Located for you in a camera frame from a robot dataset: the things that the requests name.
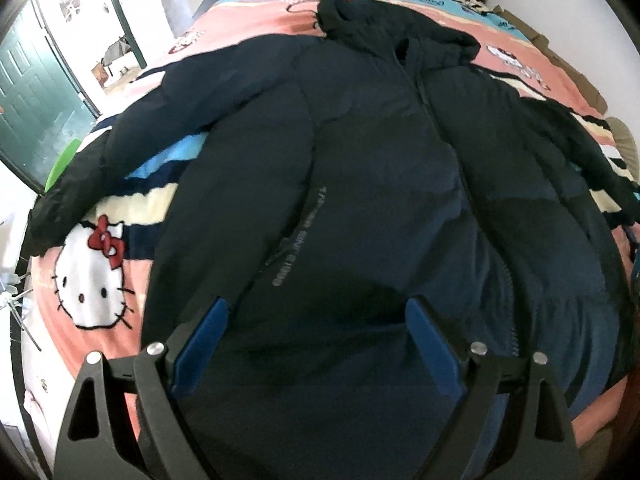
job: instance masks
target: jacket hood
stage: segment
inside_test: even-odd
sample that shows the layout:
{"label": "jacket hood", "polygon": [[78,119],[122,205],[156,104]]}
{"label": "jacket hood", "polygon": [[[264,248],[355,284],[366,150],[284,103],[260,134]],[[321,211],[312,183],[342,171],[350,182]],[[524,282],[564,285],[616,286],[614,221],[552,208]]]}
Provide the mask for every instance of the jacket hood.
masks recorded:
{"label": "jacket hood", "polygon": [[437,70],[468,64],[480,44],[472,35],[443,27],[431,18],[399,5],[376,0],[321,0],[318,23],[329,40],[381,58],[394,57]]}

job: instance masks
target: jacket zipper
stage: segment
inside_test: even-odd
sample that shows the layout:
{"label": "jacket zipper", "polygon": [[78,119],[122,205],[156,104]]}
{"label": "jacket zipper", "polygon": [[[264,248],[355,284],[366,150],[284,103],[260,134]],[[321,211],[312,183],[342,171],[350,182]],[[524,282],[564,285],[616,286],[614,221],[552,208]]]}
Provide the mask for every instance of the jacket zipper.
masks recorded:
{"label": "jacket zipper", "polygon": [[[400,69],[401,69],[402,73],[406,76],[406,79],[407,79],[410,87],[412,88],[412,90],[415,91],[416,88],[417,88],[417,93],[418,93],[418,95],[420,97],[420,104],[422,106],[422,109],[424,110],[424,112],[427,115],[427,117],[429,117],[431,119],[431,123],[433,123],[434,128],[436,128],[436,131],[437,131],[438,135],[440,136],[440,138],[442,140],[447,142],[447,137],[444,136],[442,128],[440,128],[440,125],[438,123],[436,115],[435,115],[435,113],[433,111],[433,107],[431,107],[431,102],[429,101],[429,99],[428,99],[428,97],[426,95],[426,92],[424,90],[424,86],[422,84],[422,80],[420,79],[420,76],[418,76],[416,78],[417,81],[416,81],[416,84],[414,85],[412,83],[412,80],[411,80],[409,74],[406,72],[404,67],[402,67],[402,65],[399,62],[398,62],[398,65],[400,66]],[[462,182],[462,187],[465,189],[467,199],[469,200],[469,205],[470,205],[471,211],[473,212],[474,216],[476,217],[476,219],[480,223],[480,219],[482,217],[479,214],[478,207],[477,207],[476,202],[474,200],[474,196],[470,192],[468,183],[466,181],[465,171],[460,165],[458,165],[458,174],[460,175],[460,181]],[[510,314],[510,321],[511,321],[511,337],[510,337],[510,341],[509,341],[509,350],[510,350],[510,354],[511,354],[512,357],[519,357],[520,356],[520,337],[518,336],[518,330],[516,329],[516,315],[515,315],[516,305],[515,305],[515,287],[514,287],[514,283],[513,283],[513,275],[511,273],[511,269],[507,266],[507,264],[504,261],[504,257],[502,256],[502,251],[497,249],[497,244],[495,243],[495,238],[494,238],[493,234],[490,233],[489,232],[490,230],[487,230],[487,229],[483,229],[483,231],[484,231],[484,234],[489,239],[489,242],[491,243],[492,247],[497,251],[498,256],[500,256],[500,258],[499,258],[500,265],[502,266],[502,270],[504,271],[504,275],[507,277],[508,295],[509,295],[508,303],[509,303],[509,306],[510,306],[509,314]]]}

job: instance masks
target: jacket sleeve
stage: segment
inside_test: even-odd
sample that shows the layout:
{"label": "jacket sleeve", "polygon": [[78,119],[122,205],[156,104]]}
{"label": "jacket sleeve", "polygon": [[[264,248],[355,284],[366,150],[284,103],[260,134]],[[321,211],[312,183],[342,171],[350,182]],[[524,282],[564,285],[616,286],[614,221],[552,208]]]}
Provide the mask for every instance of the jacket sleeve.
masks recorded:
{"label": "jacket sleeve", "polygon": [[166,67],[162,83],[118,117],[66,168],[30,215],[25,243],[44,254],[129,173],[187,135],[288,77],[292,60],[313,37],[270,35],[191,56]]}

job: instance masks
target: cartoon character print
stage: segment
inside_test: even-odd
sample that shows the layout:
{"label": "cartoon character print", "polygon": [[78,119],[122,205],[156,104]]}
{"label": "cartoon character print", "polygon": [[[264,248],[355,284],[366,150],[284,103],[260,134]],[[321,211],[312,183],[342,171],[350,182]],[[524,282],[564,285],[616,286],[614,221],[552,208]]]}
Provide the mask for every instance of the cartoon character print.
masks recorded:
{"label": "cartoon character print", "polygon": [[508,52],[507,50],[504,50],[503,48],[499,48],[497,46],[487,45],[486,47],[494,56],[499,57],[505,65],[516,68],[524,77],[528,79],[535,79],[543,89],[547,91],[551,90],[551,88],[545,83],[545,80],[542,79],[542,74],[540,74],[540,72],[538,72],[535,68],[523,65],[518,61],[518,58],[515,57],[515,54],[512,54],[511,52]]}
{"label": "cartoon character print", "polygon": [[125,320],[125,301],[122,261],[125,244],[122,240],[124,224],[109,224],[106,215],[98,225],[89,222],[76,225],[65,239],[55,263],[58,309],[64,310],[75,326],[84,330],[112,328]]}
{"label": "cartoon character print", "polygon": [[196,41],[198,41],[198,38],[200,36],[204,36],[204,33],[204,30],[200,30],[198,32],[188,32],[184,36],[181,36],[175,41],[175,44],[171,47],[169,54],[175,54],[176,52],[180,52],[181,50],[184,50],[188,46],[194,44]]}

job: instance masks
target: green plastic object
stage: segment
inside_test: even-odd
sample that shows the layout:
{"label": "green plastic object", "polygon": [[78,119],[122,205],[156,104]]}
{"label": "green plastic object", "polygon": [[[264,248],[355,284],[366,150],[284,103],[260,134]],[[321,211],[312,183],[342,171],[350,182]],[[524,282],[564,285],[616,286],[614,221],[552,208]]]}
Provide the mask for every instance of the green plastic object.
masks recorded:
{"label": "green plastic object", "polygon": [[53,164],[53,168],[51,168],[51,172],[49,173],[49,177],[47,178],[47,183],[44,185],[44,191],[47,192],[51,189],[56,183],[58,177],[65,171],[65,168],[69,165],[69,163],[73,160],[76,155],[76,151],[82,144],[82,140],[74,139],[72,140],[67,147],[60,153],[58,160]]}

